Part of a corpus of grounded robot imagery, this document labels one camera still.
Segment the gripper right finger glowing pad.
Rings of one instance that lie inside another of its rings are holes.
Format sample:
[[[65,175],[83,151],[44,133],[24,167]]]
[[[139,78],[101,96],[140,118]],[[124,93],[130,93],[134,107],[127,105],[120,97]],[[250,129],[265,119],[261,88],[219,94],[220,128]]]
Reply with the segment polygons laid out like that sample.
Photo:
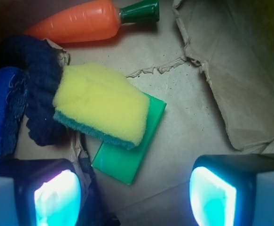
[[[201,155],[189,200],[200,226],[274,226],[274,153]]]

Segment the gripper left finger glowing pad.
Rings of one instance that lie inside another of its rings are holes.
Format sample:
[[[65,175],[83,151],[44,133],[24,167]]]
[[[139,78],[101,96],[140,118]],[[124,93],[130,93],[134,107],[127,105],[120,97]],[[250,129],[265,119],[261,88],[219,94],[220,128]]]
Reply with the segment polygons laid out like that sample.
[[[74,226],[81,185],[67,159],[0,159],[0,226]]]

